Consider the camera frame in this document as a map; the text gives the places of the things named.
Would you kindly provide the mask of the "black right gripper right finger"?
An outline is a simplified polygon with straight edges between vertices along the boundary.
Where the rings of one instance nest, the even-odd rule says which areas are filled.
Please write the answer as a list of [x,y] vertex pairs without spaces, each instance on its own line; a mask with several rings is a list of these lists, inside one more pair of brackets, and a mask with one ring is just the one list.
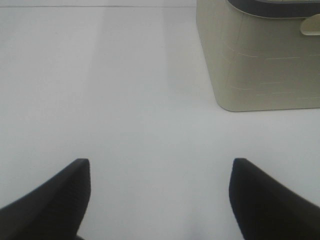
[[245,158],[236,158],[229,201],[245,240],[318,240],[320,208]]

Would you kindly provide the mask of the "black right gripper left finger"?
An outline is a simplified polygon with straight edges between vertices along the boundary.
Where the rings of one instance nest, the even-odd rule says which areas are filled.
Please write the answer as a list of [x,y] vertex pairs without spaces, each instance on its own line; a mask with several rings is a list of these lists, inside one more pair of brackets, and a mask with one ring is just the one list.
[[90,201],[90,162],[79,158],[0,210],[2,240],[80,240]]

